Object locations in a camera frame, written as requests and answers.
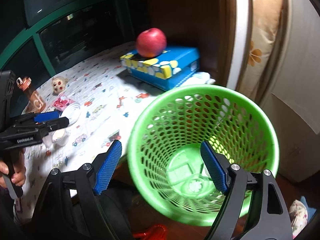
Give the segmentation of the white round plastic lid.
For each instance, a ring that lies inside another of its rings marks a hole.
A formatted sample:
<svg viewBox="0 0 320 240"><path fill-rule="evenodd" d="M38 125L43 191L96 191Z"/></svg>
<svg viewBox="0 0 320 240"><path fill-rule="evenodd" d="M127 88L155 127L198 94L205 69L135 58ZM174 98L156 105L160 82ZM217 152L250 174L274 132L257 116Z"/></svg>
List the white round plastic lid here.
<svg viewBox="0 0 320 240"><path fill-rule="evenodd" d="M80 116L81 107L77 102L69 104L61 114L61 118L66 117L69 120L69 126L75 124Z"/></svg>

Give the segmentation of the green mesh trash basket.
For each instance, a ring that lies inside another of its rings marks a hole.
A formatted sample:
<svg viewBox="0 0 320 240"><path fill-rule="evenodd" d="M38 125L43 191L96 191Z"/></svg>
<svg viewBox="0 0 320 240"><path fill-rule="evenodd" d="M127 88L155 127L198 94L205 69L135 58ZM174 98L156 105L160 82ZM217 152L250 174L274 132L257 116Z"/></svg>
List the green mesh trash basket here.
<svg viewBox="0 0 320 240"><path fill-rule="evenodd" d="M211 226L224 201L200 154L203 141L244 170L276 174L279 143L264 111L234 90L215 85L172 89L142 111L127 145L131 177L159 213Z"/></svg>

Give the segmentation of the orange water bottle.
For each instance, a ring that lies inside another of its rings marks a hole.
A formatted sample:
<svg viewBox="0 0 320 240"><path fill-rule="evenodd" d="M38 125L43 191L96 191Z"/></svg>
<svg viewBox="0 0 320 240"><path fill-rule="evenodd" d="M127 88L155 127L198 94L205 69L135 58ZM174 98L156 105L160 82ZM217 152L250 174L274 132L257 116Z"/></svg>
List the orange water bottle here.
<svg viewBox="0 0 320 240"><path fill-rule="evenodd" d="M41 113L45 107L46 102L40 96L38 91L33 88L30 77L24 77L23 79L18 77L16 80L17 87L21 89L27 96L29 103L31 104L31 110L35 113Z"/></svg>

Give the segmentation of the pink snack wrapper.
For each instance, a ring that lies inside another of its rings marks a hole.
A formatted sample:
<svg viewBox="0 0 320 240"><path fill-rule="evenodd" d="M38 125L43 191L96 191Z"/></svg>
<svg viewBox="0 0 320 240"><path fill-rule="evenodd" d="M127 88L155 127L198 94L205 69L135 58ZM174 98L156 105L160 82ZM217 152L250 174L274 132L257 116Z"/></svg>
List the pink snack wrapper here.
<svg viewBox="0 0 320 240"><path fill-rule="evenodd" d="M76 101L65 95L61 95L53 102L52 107L57 111L63 112L69 105L73 103L76 103Z"/></svg>

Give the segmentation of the small jelly cup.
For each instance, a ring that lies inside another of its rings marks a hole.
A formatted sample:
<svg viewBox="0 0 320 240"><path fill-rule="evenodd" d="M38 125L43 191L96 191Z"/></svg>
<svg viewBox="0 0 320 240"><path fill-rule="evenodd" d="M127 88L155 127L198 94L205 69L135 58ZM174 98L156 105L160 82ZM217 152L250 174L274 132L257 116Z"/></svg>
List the small jelly cup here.
<svg viewBox="0 0 320 240"><path fill-rule="evenodd" d="M65 144L67 144L68 137L69 134L67 129L62 128L53 132L52 141L54 144L57 144L59 146L65 146Z"/></svg>

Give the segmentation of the cream plush toy red spots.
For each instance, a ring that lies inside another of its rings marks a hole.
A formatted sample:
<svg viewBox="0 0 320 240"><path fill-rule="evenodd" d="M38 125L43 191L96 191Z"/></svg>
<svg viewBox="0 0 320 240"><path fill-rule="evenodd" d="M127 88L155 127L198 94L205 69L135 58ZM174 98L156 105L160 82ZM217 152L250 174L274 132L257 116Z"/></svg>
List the cream plush toy red spots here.
<svg viewBox="0 0 320 240"><path fill-rule="evenodd" d="M61 94L62 92L65 91L65 88L67 86L68 79L58 76L52 78L52 88L53 88L53 93L54 94Z"/></svg>

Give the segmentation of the patterned white bed blanket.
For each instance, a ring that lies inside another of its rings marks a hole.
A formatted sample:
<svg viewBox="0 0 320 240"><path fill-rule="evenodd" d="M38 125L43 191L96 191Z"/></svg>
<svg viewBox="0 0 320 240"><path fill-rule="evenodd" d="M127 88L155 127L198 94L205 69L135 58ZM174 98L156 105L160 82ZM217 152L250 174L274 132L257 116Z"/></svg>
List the patterned white bed blanket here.
<svg viewBox="0 0 320 240"><path fill-rule="evenodd" d="M68 83L63 95L80 104L78 121L67 128L65 146L44 144L25 150L26 182L23 197L16 203L20 223L31 220L45 179L58 168L72 171L106 152L114 140L127 145L141 112L161 93L129 75L120 57L134 48L128 42L100 52L60 73Z"/></svg>

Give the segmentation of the red plastic object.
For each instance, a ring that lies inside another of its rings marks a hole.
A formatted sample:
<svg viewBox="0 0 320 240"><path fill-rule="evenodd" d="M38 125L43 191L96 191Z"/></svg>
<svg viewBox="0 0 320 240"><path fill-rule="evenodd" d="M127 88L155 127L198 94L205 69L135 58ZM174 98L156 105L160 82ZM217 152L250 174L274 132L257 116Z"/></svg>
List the red plastic object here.
<svg viewBox="0 0 320 240"><path fill-rule="evenodd" d="M132 234L134 239L140 240L167 240L168 230L163 224L155 224L143 232Z"/></svg>

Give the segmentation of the floral pink cloth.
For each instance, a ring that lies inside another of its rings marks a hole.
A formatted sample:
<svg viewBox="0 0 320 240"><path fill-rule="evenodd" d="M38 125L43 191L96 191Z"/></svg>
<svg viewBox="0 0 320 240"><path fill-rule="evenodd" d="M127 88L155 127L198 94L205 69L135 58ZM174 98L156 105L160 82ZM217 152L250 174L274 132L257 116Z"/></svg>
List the floral pink cloth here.
<svg viewBox="0 0 320 240"><path fill-rule="evenodd" d="M308 205L304 196L301 196L300 200L293 201L289 208L293 239L307 226L315 213L316 209Z"/></svg>

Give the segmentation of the blue yellow tissue box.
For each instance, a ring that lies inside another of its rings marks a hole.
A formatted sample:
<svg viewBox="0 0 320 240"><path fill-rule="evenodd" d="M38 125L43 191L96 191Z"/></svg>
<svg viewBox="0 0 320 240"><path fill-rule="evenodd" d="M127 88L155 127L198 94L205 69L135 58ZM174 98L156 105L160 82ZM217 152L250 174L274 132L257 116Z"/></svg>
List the blue yellow tissue box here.
<svg viewBox="0 0 320 240"><path fill-rule="evenodd" d="M167 91L179 87L199 70L200 54L197 48L168 46L150 59L132 50L121 56L120 62L132 77Z"/></svg>

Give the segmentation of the red apple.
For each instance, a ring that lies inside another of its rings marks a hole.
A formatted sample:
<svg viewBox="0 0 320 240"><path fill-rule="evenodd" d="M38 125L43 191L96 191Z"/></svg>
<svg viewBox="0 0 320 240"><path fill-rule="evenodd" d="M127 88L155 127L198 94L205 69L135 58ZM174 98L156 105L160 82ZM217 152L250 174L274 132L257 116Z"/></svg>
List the red apple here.
<svg viewBox="0 0 320 240"><path fill-rule="evenodd" d="M151 28L140 33L136 39L136 50L142 57L153 58L160 55L167 46L163 31Z"/></svg>

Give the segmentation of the floral beige pillow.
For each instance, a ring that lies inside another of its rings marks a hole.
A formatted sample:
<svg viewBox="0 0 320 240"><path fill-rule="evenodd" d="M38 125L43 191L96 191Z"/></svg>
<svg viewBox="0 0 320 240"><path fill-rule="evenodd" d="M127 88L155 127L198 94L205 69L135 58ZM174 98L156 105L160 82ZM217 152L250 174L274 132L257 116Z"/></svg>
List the floral beige pillow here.
<svg viewBox="0 0 320 240"><path fill-rule="evenodd" d="M249 0L248 48L236 90L262 104L285 43L288 0Z"/></svg>

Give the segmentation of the green window frame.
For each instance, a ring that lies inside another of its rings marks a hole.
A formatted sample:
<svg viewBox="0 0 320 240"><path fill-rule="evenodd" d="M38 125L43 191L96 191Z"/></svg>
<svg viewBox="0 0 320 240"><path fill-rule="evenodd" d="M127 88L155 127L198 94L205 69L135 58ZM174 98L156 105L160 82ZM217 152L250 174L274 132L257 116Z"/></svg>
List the green window frame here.
<svg viewBox="0 0 320 240"><path fill-rule="evenodd" d="M50 76L56 75L56 71L48 57L48 54L44 48L43 42L40 38L40 32L43 31L49 25L57 22L70 15L71 13L77 12L79 10L89 8L94 4L93 0L80 0L76 2L69 3L54 10L47 16L36 22L30 28L23 29L2 51L1 53L1 69L3 69L7 63L16 55L16 53L27 43L29 40L33 40L35 47L43 62L47 72Z"/></svg>

